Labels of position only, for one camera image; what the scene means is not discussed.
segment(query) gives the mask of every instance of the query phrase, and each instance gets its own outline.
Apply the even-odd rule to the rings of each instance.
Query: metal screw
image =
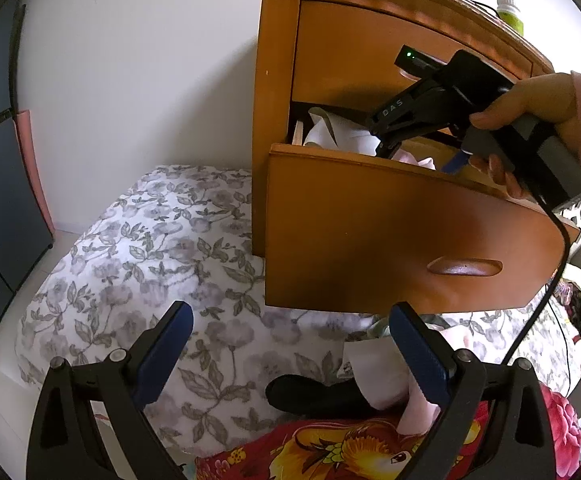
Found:
[[[517,365],[522,370],[530,370],[531,368],[533,368],[533,365],[526,357],[520,357],[519,359],[517,359]]]
[[[470,363],[474,357],[473,352],[471,352],[467,348],[460,348],[456,352],[456,355],[457,355],[458,359],[460,361],[462,361],[463,363]]]
[[[64,365],[64,358],[56,355],[50,360],[50,367],[53,370],[59,370]]]
[[[118,348],[117,350],[113,350],[108,354],[108,358],[113,363],[118,363],[123,361],[126,358],[126,351],[123,348]]]

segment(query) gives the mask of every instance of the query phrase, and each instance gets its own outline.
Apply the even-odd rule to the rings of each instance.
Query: cartoon eye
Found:
[[[402,462],[406,462],[407,460],[410,460],[410,453],[408,451],[402,451],[400,453],[397,453],[393,458],[391,458],[391,463],[399,464]]]

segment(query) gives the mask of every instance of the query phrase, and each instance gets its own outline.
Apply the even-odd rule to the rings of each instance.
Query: black cable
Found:
[[[568,341],[567,341],[567,335],[564,334],[564,329],[562,328],[562,324],[559,322],[559,318],[557,317],[557,314],[555,314],[555,310],[553,310],[553,306],[551,305],[551,302],[550,301],[549,301],[549,307],[551,308],[551,312],[553,313],[553,316],[555,316],[555,321],[557,321],[557,325],[559,326],[559,330],[562,333],[562,337],[564,338],[564,346],[565,346],[566,351],[567,351],[568,390],[567,390],[567,394],[565,395],[565,397],[568,397],[568,394],[570,394],[571,381],[570,381],[570,363],[568,362]]]
[[[486,7],[487,9],[492,10],[495,13],[495,16],[501,20],[501,17],[499,15],[499,12],[497,12],[497,9],[494,9],[490,5],[483,4],[482,2],[476,2],[475,0],[471,0],[471,2],[474,3],[475,5],[480,6],[480,7]]]
[[[535,309],[535,311],[533,312],[533,314],[531,314],[531,317],[528,319],[528,321],[522,327],[522,331],[517,335],[517,337],[515,338],[515,341],[513,341],[513,344],[506,352],[506,355],[504,356],[504,359],[502,360],[502,364],[504,364],[504,365],[507,365],[509,363],[509,361],[512,359],[513,354],[519,348],[523,339],[526,337],[526,335],[529,333],[529,330],[531,329],[531,327],[537,321],[539,315],[542,313],[542,311],[546,307],[546,304],[549,302],[549,298],[553,295],[553,292],[555,292],[555,288],[557,287],[557,284],[559,283],[559,279],[562,277],[562,273],[564,273],[564,269],[566,269],[567,262],[568,262],[568,255],[570,253],[570,236],[568,236],[568,231],[567,231],[566,227],[564,227],[564,224],[562,224],[562,222],[559,220],[559,218],[557,218],[557,216],[555,216],[555,213],[549,209],[549,207],[546,205],[546,203],[544,202],[544,200],[541,198],[541,196],[539,194],[533,193],[533,196],[535,197],[535,200],[537,201],[537,203],[544,210],[546,215],[551,219],[551,221],[559,229],[559,232],[561,233],[562,238],[564,240],[564,252],[562,253],[562,259],[559,262],[559,266],[557,267],[557,271],[555,272],[555,275],[553,276],[548,287],[546,288],[546,292],[544,293],[544,296],[541,298],[541,301],[538,303],[538,306]]]

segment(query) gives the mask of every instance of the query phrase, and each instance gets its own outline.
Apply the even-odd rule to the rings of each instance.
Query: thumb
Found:
[[[525,113],[527,100],[523,87],[514,86],[504,95],[498,97],[483,112],[471,114],[469,119],[481,130],[498,130]]]

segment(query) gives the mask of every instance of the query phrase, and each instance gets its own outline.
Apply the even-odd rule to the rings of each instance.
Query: wooden dresser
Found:
[[[562,241],[545,214],[472,168],[448,176],[290,145],[310,106],[363,121],[412,84],[394,65],[404,44],[444,61],[463,48],[513,80],[553,72],[532,45],[466,0],[262,0],[253,252],[266,256],[267,304],[379,313],[400,300],[421,313],[510,308],[524,306],[557,266]],[[427,139],[404,147],[432,156],[437,168],[455,152]],[[577,229],[569,229],[574,240]],[[485,262],[497,272],[440,274],[439,258],[455,270]]]

